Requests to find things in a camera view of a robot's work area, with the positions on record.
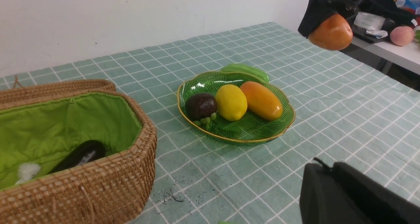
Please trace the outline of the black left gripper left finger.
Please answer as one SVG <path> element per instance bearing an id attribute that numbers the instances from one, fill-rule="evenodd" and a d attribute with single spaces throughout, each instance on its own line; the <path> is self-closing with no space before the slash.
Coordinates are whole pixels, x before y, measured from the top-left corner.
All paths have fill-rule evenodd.
<path id="1" fill-rule="evenodd" d="M 365 222 L 338 183 L 318 164 L 304 167 L 299 206 L 303 224 Z"/>

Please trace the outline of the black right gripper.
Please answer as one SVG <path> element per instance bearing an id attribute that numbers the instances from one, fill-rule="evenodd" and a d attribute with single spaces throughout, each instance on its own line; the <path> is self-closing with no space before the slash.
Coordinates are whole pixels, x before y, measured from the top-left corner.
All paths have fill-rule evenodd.
<path id="1" fill-rule="evenodd" d="M 298 32 L 307 38 L 326 19 L 334 14 L 348 15 L 363 0 L 309 0 L 305 14 L 298 27 Z"/>

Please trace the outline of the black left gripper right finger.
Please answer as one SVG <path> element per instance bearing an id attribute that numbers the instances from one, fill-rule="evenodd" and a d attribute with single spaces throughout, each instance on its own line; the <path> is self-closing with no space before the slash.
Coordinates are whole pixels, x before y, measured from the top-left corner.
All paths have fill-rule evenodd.
<path id="1" fill-rule="evenodd" d="M 419 207 L 344 162 L 332 167 L 333 178 L 374 224 L 418 224 Z"/>

